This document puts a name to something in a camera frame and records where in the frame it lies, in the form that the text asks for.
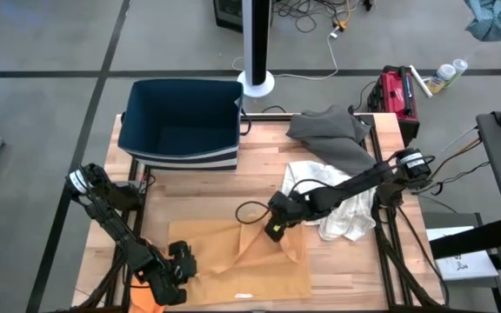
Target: red machine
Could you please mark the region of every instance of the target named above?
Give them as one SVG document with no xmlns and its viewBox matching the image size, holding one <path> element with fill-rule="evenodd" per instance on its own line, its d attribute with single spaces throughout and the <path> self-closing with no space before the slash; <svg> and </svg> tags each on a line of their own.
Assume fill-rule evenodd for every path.
<svg viewBox="0 0 501 313">
<path fill-rule="evenodd" d="M 412 86 L 411 68 L 388 65 L 367 99 L 370 112 L 396 113 L 405 147 L 417 137 L 420 125 Z"/>
</svg>

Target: dark blue bin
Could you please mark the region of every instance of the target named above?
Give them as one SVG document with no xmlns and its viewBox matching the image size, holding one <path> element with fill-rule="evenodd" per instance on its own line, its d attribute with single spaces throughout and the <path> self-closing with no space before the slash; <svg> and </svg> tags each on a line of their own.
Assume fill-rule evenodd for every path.
<svg viewBox="0 0 501 313">
<path fill-rule="evenodd" d="M 237 82 L 138 81 L 119 148 L 159 170 L 235 170 L 242 103 L 243 85 Z"/>
</svg>

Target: gray floor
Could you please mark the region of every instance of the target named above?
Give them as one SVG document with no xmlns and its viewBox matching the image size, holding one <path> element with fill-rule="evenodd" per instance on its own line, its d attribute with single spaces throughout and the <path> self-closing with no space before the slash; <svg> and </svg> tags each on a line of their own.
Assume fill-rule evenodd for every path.
<svg viewBox="0 0 501 313">
<path fill-rule="evenodd" d="M 467 58 L 474 69 L 501 69 L 501 43 L 478 43 L 463 31 L 471 16 L 462 1 L 377 2 L 371 13 L 353 12 L 349 29 L 333 41 L 341 69 L 410 63 L 434 69 L 455 57 Z M 0 70 L 99 70 L 120 6 L 120 0 L 0 0 Z M 329 20 L 315 18 L 318 27 L 308 34 L 297 32 L 288 17 L 274 18 L 272 69 L 332 68 L 325 43 Z M 227 70 L 240 56 L 241 35 L 216 27 L 210 2 L 133 0 L 111 69 Z M 279 78 L 269 96 L 245 99 L 244 107 L 259 112 L 278 104 L 297 112 L 356 105 L 360 90 L 374 78 Z M 85 163 L 103 163 L 112 118 L 124 110 L 133 81 L 107 80 Z M 7 143 L 0 155 L 0 312 L 24 311 L 28 302 L 95 84 L 95 78 L 0 78 L 0 136 Z M 438 154 L 472 127 L 477 114 L 501 110 L 501 77 L 462 77 L 432 99 L 416 92 L 422 127 L 412 146 L 427 154 Z M 451 162 L 442 176 L 482 161 L 484 152 L 477 148 Z M 485 222 L 501 218 L 490 168 L 449 186 L 438 199 L 460 212 L 480 212 Z M 443 210 L 424 200 L 422 205 Z M 88 222 L 80 207 L 70 206 L 43 310 L 70 304 Z M 454 308 L 494 310 L 487 290 L 451 289 Z"/>
</svg>

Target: brown paper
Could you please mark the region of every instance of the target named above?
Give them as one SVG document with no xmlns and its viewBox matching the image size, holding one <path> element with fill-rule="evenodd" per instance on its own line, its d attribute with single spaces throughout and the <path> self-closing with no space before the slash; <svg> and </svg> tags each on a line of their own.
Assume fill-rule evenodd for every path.
<svg viewBox="0 0 501 313">
<path fill-rule="evenodd" d="M 274 243 L 262 223 L 177 221 L 170 223 L 169 239 L 186 241 L 197 259 L 197 275 L 180 286 L 187 290 L 181 306 L 311 297 L 301 225 Z M 149 290 L 145 294 L 152 297 Z"/>
</svg>

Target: plastic bottle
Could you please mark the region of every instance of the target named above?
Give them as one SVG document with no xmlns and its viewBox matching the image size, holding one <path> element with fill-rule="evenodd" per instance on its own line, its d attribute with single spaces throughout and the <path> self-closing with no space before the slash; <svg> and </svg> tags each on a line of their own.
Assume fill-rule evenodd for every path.
<svg viewBox="0 0 501 313">
<path fill-rule="evenodd" d="M 433 94 L 437 94 L 454 75 L 456 75 L 456 68 L 449 64 L 442 64 L 426 84 L 426 87 Z"/>
<path fill-rule="evenodd" d="M 469 64 L 467 64 L 467 62 L 462 60 L 462 59 L 453 60 L 453 63 L 451 63 L 451 65 L 453 65 L 453 67 L 456 68 L 456 75 L 454 75 L 448 81 L 448 83 L 446 83 L 444 85 L 444 88 L 446 88 L 446 89 L 450 88 L 450 86 L 453 84 L 453 82 L 455 82 L 456 79 L 458 79 L 465 72 L 465 70 L 467 70 L 467 68 L 469 67 Z"/>
</svg>

